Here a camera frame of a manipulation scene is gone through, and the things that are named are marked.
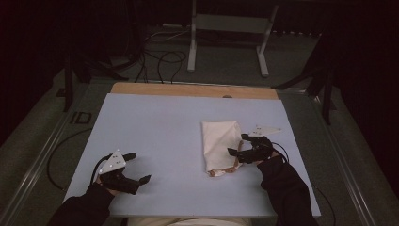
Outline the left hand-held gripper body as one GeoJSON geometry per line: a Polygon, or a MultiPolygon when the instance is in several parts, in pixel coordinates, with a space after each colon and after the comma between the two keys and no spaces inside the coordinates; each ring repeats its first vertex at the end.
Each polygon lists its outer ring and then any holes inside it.
{"type": "Polygon", "coordinates": [[[104,164],[97,171],[103,184],[107,188],[135,195],[140,187],[140,183],[139,181],[127,178],[123,175],[123,171],[126,167],[123,154],[120,151],[115,151],[103,157],[96,167],[99,167],[103,161],[104,164]]]}

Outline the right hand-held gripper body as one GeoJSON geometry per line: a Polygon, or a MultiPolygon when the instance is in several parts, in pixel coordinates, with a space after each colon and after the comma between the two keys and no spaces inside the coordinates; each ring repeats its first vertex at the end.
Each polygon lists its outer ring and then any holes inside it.
{"type": "Polygon", "coordinates": [[[267,137],[268,134],[277,133],[277,128],[264,127],[257,125],[252,132],[248,133],[250,140],[247,141],[251,148],[241,151],[241,163],[253,163],[268,158],[272,152],[277,150],[274,148],[272,141],[267,137]]]}

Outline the white baby bodysuit brown trim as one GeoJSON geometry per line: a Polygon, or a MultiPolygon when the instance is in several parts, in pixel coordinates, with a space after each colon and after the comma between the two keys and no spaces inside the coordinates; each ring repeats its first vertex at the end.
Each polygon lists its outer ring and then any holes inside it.
{"type": "Polygon", "coordinates": [[[241,128],[237,121],[203,121],[202,142],[206,172],[210,177],[234,173],[241,167],[228,149],[239,151],[242,146],[241,128]]]}

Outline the person's right hand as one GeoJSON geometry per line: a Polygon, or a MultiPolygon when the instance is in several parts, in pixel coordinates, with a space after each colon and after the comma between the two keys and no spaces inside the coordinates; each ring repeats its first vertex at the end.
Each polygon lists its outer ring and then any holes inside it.
{"type": "Polygon", "coordinates": [[[277,153],[277,152],[272,152],[271,155],[270,155],[268,158],[266,158],[265,160],[256,161],[256,162],[255,162],[255,165],[262,164],[262,163],[265,162],[265,161],[271,160],[272,158],[274,158],[274,157],[279,157],[279,156],[280,156],[279,153],[277,153]]]}

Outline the person's left hand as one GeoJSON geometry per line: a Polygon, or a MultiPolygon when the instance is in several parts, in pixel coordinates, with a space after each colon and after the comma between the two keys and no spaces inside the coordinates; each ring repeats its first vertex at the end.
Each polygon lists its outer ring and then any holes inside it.
{"type": "Polygon", "coordinates": [[[104,188],[105,188],[111,195],[113,195],[113,196],[117,196],[117,195],[120,194],[120,192],[117,191],[117,190],[113,190],[113,189],[107,188],[107,187],[103,184],[103,182],[102,182],[100,176],[97,177],[97,179],[96,179],[95,182],[96,182],[97,184],[99,184],[100,186],[104,187],[104,188]]]}

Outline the light blue table mat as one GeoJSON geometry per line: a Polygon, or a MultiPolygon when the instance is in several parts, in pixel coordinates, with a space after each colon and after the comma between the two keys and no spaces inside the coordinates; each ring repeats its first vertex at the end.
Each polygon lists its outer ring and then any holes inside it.
{"type": "Polygon", "coordinates": [[[111,205],[116,217],[262,218],[273,215],[260,171],[244,165],[211,177],[205,169],[205,121],[237,121],[249,133],[277,128],[270,140],[281,145],[302,180],[309,179],[291,124],[280,100],[109,94],[81,156],[68,196],[82,195],[96,163],[114,151],[135,153],[125,176],[149,176],[135,195],[111,205]]]}

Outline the person's beige lap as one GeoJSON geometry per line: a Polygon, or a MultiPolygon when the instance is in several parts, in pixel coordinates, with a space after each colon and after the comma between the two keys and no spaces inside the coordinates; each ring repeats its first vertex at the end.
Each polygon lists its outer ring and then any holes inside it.
{"type": "Polygon", "coordinates": [[[128,218],[127,226],[252,226],[246,218],[128,218]]]}

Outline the black tripod stand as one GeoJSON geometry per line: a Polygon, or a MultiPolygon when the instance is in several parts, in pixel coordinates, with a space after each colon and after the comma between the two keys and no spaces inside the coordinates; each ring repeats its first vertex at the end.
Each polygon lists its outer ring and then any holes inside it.
{"type": "Polygon", "coordinates": [[[84,83],[88,83],[91,79],[87,67],[93,68],[108,77],[119,81],[127,81],[126,77],[114,73],[111,69],[106,68],[101,63],[95,61],[85,55],[77,47],[71,46],[64,56],[64,78],[65,87],[62,97],[65,98],[64,111],[67,112],[73,103],[73,78],[72,75],[77,73],[77,77],[84,83]]]}
{"type": "Polygon", "coordinates": [[[321,114],[328,125],[331,125],[329,111],[333,85],[332,54],[328,50],[331,43],[333,43],[331,35],[326,31],[323,32],[300,75],[273,87],[273,89],[284,90],[310,78],[311,82],[306,87],[305,92],[312,97],[318,96],[321,91],[324,92],[322,94],[321,114]]]}

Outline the metal floor rail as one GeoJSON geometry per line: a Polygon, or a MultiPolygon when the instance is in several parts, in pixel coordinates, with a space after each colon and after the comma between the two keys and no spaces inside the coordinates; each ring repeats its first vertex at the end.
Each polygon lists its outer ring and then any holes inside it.
{"type": "Polygon", "coordinates": [[[72,105],[65,109],[53,87],[0,146],[0,226],[12,226],[87,88],[76,85],[72,105]]]}
{"type": "Polygon", "coordinates": [[[316,200],[323,211],[331,211],[320,220],[329,219],[334,226],[375,226],[338,139],[321,115],[319,100],[303,89],[280,90],[278,96],[287,111],[316,200]]]}

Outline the white metal stand frame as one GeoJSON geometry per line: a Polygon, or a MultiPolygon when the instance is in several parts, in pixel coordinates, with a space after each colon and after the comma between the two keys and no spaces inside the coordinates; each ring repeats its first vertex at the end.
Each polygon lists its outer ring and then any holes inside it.
{"type": "Polygon", "coordinates": [[[265,48],[272,32],[272,27],[279,6],[273,5],[271,12],[266,18],[240,17],[227,15],[211,15],[197,13],[197,0],[192,0],[191,25],[190,25],[190,48],[188,53],[187,70],[192,73],[196,69],[197,56],[197,31],[213,30],[227,32],[242,32],[252,34],[263,34],[263,41],[256,47],[261,77],[269,76],[265,58],[265,48]]]}

